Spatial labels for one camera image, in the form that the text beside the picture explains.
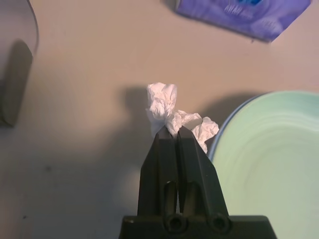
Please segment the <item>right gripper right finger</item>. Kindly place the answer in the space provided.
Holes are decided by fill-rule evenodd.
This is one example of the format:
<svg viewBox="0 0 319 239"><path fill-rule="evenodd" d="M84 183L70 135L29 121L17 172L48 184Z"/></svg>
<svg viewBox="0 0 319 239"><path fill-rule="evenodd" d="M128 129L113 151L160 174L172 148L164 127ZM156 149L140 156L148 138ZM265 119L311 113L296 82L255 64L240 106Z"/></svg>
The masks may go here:
<svg viewBox="0 0 319 239"><path fill-rule="evenodd" d="M180 208L184 216L229 216L217 172L192 131L182 127L176 159Z"/></svg>

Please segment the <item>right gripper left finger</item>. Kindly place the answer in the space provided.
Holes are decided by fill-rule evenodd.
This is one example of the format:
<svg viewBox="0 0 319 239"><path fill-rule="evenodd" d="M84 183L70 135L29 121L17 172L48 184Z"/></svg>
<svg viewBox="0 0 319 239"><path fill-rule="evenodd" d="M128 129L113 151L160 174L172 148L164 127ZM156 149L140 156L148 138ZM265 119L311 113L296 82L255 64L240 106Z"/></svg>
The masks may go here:
<svg viewBox="0 0 319 239"><path fill-rule="evenodd" d="M137 215L175 214L177 185L175 141L168 131L159 131L141 168Z"/></svg>

